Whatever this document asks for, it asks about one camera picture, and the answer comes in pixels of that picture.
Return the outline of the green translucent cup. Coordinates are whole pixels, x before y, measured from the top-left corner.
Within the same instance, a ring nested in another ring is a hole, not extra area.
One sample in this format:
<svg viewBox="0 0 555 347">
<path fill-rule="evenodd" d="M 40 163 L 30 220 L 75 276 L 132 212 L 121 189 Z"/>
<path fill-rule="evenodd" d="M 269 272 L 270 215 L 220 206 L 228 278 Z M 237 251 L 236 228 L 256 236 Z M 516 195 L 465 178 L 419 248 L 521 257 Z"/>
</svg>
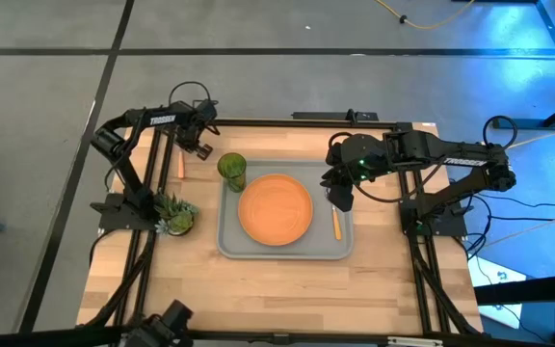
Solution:
<svg viewBox="0 0 555 347">
<path fill-rule="evenodd" d="M 247 161 L 243 155 L 235 152 L 226 153 L 219 159 L 217 168 L 232 192 L 241 193 L 245 190 Z"/>
</svg>

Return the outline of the grey plastic tray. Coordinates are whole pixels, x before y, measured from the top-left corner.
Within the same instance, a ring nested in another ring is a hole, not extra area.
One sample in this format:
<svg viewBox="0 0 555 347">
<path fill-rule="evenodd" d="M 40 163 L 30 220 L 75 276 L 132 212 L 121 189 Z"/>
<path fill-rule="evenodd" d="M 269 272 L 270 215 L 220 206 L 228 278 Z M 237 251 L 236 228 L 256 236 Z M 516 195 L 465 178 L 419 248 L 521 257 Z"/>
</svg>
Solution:
<svg viewBox="0 0 555 347">
<path fill-rule="evenodd" d="M 307 232 L 285 246 L 266 246 L 247 235 L 238 218 L 239 193 L 232 192 L 221 181 L 217 226 L 217 248 L 231 259 L 339 260 L 348 256 L 354 246 L 353 216 L 337 212 L 341 238 L 336 239 L 333 209 L 320 185 L 321 175 L 328 170 L 322 161 L 250 160 L 246 170 L 248 183 L 265 174 L 287 174 L 299 180 L 313 202 L 313 217 Z"/>
</svg>

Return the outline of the black aluminium table frame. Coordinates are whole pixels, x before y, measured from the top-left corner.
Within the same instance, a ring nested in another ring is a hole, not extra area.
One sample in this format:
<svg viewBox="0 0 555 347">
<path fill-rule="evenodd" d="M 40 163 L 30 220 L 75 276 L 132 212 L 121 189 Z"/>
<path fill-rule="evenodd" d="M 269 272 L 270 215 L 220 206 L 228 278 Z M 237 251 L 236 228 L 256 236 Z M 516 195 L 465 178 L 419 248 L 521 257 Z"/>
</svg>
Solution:
<svg viewBox="0 0 555 347">
<path fill-rule="evenodd" d="M 139 172 L 167 167 L 169 174 L 155 173 L 152 185 L 200 211 L 188 235 L 157 241 L 148 276 L 132 288 L 145 295 L 145 314 L 182 302 L 194 314 L 194 339 L 376 344 L 389 336 L 439 337 L 436 304 L 418 306 L 409 243 L 394 205 L 356 198 L 354 247 L 340 260 L 235 260 L 217 248 L 221 155 L 320 161 L 329 137 L 346 130 L 347 122 L 226 119 L 219 128 L 203 136 L 213 148 L 211 157 L 185 155 L 184 179 L 177 178 L 178 154 L 167 151 L 165 139 L 151 130 L 132 153 Z"/>
</svg>

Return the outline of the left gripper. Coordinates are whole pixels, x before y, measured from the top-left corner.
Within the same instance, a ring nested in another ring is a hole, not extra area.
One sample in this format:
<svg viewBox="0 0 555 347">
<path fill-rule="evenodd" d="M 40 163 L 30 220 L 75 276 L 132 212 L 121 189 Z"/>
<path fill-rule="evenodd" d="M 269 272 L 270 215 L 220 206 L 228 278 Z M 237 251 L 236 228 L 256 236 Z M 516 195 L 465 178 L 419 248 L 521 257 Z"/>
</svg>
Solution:
<svg viewBox="0 0 555 347">
<path fill-rule="evenodd" d="M 200 113 L 193 107 L 193 103 L 180 100 L 175 105 L 183 112 L 183 116 L 178 117 L 176 122 L 176 143 L 188 152 L 196 152 L 199 159 L 207 159 L 213 148 L 210 145 L 202 145 L 199 140 L 206 122 L 200 118 Z"/>
</svg>

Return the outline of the white label strip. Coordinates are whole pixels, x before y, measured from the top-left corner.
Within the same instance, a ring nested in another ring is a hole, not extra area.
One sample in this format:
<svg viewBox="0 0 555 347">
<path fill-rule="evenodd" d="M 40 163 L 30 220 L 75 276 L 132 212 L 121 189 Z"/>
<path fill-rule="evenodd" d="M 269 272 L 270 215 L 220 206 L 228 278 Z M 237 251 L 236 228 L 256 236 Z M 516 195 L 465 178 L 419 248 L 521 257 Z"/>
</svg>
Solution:
<svg viewBox="0 0 555 347">
<path fill-rule="evenodd" d="M 387 345 L 392 347 L 444 347 L 442 340 L 411 336 L 389 336 Z"/>
</svg>

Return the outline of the orange plate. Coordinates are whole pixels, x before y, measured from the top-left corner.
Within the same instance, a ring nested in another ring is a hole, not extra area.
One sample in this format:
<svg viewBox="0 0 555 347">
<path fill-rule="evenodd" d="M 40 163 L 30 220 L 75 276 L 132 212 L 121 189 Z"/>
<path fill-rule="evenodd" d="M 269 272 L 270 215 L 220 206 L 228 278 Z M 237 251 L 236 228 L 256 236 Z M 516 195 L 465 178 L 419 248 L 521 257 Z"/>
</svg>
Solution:
<svg viewBox="0 0 555 347">
<path fill-rule="evenodd" d="M 313 201 L 294 177 L 270 173 L 255 179 L 238 202 L 244 232 L 265 246 L 281 247 L 302 238 L 313 218 Z"/>
</svg>

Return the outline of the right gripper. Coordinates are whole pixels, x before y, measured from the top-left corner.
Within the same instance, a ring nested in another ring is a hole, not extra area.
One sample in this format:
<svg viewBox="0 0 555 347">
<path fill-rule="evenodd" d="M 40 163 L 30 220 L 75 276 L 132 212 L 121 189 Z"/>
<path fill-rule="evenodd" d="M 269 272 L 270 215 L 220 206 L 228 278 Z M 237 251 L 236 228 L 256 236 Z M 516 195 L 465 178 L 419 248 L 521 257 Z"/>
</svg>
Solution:
<svg viewBox="0 0 555 347">
<path fill-rule="evenodd" d="M 330 203 L 342 212 L 353 208 L 352 184 L 394 172 L 385 141 L 367 134 L 333 134 L 325 161 L 330 169 L 320 185 L 329 188 Z"/>
</svg>

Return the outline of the orange-handled metal spoon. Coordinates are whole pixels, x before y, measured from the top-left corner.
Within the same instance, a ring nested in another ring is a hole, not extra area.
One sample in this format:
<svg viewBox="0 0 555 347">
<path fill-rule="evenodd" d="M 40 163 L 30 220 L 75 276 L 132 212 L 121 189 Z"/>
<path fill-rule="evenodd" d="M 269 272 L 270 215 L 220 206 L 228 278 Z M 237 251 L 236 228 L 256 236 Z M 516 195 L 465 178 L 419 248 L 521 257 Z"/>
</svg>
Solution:
<svg viewBox="0 0 555 347">
<path fill-rule="evenodd" d="M 334 238 L 337 241 L 341 241 L 342 240 L 342 231 L 341 231 L 341 225 L 340 225 L 340 220 L 339 220 L 339 214 L 338 214 L 337 208 L 335 207 L 335 205 L 332 202 L 330 203 L 330 207 L 331 207 Z"/>
</svg>

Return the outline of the succulent plant in black pot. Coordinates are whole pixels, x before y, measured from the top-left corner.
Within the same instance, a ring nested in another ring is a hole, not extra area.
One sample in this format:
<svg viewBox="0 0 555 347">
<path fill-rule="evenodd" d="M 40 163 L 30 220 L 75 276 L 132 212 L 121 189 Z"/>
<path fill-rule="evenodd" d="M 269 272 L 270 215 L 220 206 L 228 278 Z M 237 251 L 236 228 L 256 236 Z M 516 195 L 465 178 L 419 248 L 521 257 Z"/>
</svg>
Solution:
<svg viewBox="0 0 555 347">
<path fill-rule="evenodd" d="M 158 233 L 169 236 L 183 236 L 194 226 L 199 209 L 186 200 L 181 200 L 175 194 L 158 194 L 154 209 L 159 215 L 156 229 Z"/>
</svg>

